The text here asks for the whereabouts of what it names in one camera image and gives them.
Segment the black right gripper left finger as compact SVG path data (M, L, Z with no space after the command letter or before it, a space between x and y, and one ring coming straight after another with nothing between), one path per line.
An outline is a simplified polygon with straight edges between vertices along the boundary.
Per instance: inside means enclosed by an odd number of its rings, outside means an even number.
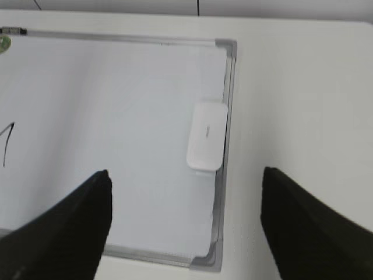
M1 279L94 279L112 222L107 170L1 239Z

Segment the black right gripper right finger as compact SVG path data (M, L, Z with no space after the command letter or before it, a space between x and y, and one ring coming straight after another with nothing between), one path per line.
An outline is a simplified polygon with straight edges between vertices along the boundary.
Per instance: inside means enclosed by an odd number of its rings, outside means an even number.
M281 279L372 279L372 232L266 167L261 224Z

